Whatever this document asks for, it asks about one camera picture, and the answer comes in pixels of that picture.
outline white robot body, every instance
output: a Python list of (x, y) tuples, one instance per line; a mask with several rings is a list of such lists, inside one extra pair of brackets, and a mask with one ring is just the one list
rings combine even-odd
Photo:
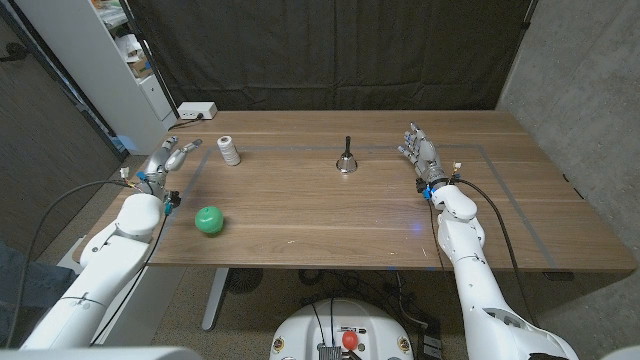
[(161, 208), (162, 202), (148, 194), (127, 198), (118, 219), (89, 241), (81, 257), (84, 270), (22, 349), (64, 349), (91, 342), (107, 307), (148, 255)]
[[(467, 204), (469, 198), (456, 186), (446, 185), (436, 190), (432, 199), (445, 204), (438, 216), (438, 244), (453, 264), (469, 359), (528, 360), (536, 353), (577, 359), (562, 338), (531, 325), (504, 300), (482, 251), (484, 230), (475, 210), (459, 211), (464, 214), (462, 218), (450, 211), (456, 203)], [(483, 351), (487, 344), (493, 344), (491, 352)]]
[[(341, 352), (347, 352), (349, 349), (342, 343), (346, 331), (357, 334), (358, 348), (353, 352), (362, 360), (413, 359), (413, 349), (408, 342), (406, 331), (377, 307), (353, 299), (333, 299), (332, 331), (331, 299), (317, 302), (314, 306), (318, 313), (317, 318), (313, 306), (308, 305), (280, 325), (273, 337), (269, 357), (271, 360), (320, 359), (318, 349), (323, 344), (323, 334), (327, 347), (332, 346), (333, 339), (335, 346), (341, 347)], [(282, 341), (280, 350), (276, 346), (278, 340)]]

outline black backdrop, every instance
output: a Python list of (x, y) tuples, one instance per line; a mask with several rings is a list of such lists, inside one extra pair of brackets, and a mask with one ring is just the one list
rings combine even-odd
[(130, 1), (177, 104), (493, 109), (529, 0)]

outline white spool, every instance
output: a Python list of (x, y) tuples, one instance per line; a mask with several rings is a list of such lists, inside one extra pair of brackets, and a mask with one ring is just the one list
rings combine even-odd
[(218, 139), (218, 147), (227, 165), (235, 166), (240, 163), (240, 154), (238, 154), (238, 150), (233, 144), (231, 136), (225, 135)]

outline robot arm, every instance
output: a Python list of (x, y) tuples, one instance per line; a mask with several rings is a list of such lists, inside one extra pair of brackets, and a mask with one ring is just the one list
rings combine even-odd
[(169, 171), (180, 169), (186, 155), (202, 143), (196, 140), (170, 155), (178, 141), (167, 139), (149, 159), (149, 188), (154, 195), (136, 193), (122, 205), (117, 218), (86, 245), (80, 276), (38, 324), (21, 349), (85, 347), (116, 295), (140, 269), (151, 250), (153, 230), (179, 204), (176, 192), (164, 189)]
[(484, 230), (476, 204), (449, 181), (424, 132), (413, 123), (411, 129), (405, 133), (407, 148), (399, 150), (428, 184), (425, 197), (442, 210), (438, 244), (453, 264), (469, 358), (578, 359), (566, 341), (531, 325), (506, 303), (482, 251)]

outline robot finger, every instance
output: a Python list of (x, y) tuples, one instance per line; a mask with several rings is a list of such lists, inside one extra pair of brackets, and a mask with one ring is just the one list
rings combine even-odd
[(415, 142), (416, 142), (416, 135), (407, 135), (404, 137), (404, 143), (407, 145), (407, 147), (409, 148), (409, 150), (411, 151), (415, 151), (414, 147), (415, 147)]
[(398, 146), (398, 151), (400, 151), (404, 156), (406, 156), (412, 164), (415, 164), (418, 159), (416, 156), (409, 150), (403, 148), (402, 146)]
[(415, 142), (405, 140), (404, 144), (407, 146), (407, 149), (409, 149), (409, 151), (411, 151), (412, 153), (416, 152)]
[(418, 129), (418, 131), (416, 131), (416, 138), (419, 140), (422, 140), (422, 139), (427, 140), (427, 135), (424, 134), (424, 131)]
[(409, 132), (405, 133), (404, 135), (404, 139), (408, 141), (415, 141), (416, 138), (416, 134), (410, 134)]

